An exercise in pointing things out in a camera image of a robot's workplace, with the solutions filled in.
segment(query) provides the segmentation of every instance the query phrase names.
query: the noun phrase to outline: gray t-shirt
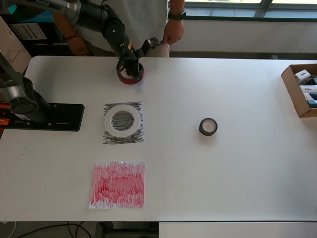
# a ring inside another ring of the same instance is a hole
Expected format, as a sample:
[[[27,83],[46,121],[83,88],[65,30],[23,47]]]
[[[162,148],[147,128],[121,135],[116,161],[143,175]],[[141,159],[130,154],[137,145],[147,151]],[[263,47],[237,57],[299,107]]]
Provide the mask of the gray t-shirt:
[[[101,4],[102,0],[91,2]],[[163,39],[167,20],[167,0],[107,0],[104,4],[112,7],[119,16],[134,49],[139,49],[148,38],[157,37],[160,41]],[[100,32],[83,27],[78,27],[78,32],[92,45],[113,51]]]

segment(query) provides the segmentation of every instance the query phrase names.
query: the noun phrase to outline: red scribbles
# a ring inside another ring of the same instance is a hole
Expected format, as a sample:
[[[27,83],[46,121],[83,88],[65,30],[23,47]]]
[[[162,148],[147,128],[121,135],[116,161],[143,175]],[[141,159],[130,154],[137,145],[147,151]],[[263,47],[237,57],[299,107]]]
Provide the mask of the red scribbles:
[[[143,208],[143,162],[95,163],[90,208]]]

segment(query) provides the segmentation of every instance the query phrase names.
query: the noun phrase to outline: floor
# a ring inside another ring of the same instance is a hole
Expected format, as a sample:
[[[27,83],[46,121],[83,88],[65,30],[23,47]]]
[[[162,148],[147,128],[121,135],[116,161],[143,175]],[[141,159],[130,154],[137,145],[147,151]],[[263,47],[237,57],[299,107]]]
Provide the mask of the floor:
[[[65,224],[66,222],[17,222],[15,232],[11,238],[16,238],[20,235],[28,233],[45,226]],[[82,226],[91,234],[92,238],[95,237],[96,222],[85,222]],[[3,224],[0,222],[0,238],[8,238],[14,227],[14,222]],[[75,236],[75,226],[70,226],[70,230]],[[88,236],[81,229],[77,233],[78,238],[87,238]],[[26,236],[26,238],[71,238],[67,227],[55,227],[38,231],[36,233]]]
[[[66,222],[17,222],[14,234],[11,238],[16,238],[36,229],[66,224]],[[158,222],[113,222],[113,230],[111,233],[102,235],[102,228],[97,222],[84,222],[82,226],[90,233],[92,238],[159,238]],[[14,222],[6,224],[0,222],[0,238],[8,238],[14,227]],[[70,230],[75,237],[76,226],[70,226]],[[67,226],[54,227],[44,229],[33,234],[29,234],[26,238],[71,238]],[[78,230],[77,238],[87,238],[88,235],[81,229]]]

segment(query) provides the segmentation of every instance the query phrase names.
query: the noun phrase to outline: tape roll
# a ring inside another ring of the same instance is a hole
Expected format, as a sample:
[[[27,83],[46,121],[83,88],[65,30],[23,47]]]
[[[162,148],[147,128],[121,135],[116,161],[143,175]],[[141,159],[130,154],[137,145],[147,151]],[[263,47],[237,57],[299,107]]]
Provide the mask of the tape roll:
[[[205,118],[199,125],[199,131],[205,136],[211,136],[215,134],[218,129],[217,122],[212,118]]]
[[[112,118],[118,112],[128,112],[133,116],[133,124],[129,129],[121,131],[121,130],[116,130],[112,127],[111,125]],[[104,120],[105,130],[110,135],[118,137],[118,138],[125,138],[130,135],[133,135],[135,132],[138,131],[140,127],[140,123],[141,123],[141,118],[140,118],[139,112],[134,107],[130,105],[126,105],[126,104],[117,105],[111,108],[107,112],[105,116],[105,120]]]

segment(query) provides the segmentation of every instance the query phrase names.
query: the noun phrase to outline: black tape roll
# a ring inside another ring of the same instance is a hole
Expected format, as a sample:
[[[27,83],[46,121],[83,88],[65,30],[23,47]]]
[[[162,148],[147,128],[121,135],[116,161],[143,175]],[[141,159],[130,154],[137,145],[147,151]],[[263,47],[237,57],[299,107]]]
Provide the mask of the black tape roll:
[[[199,125],[199,131],[205,136],[211,136],[215,134],[218,129],[217,122],[212,118],[205,118]]]

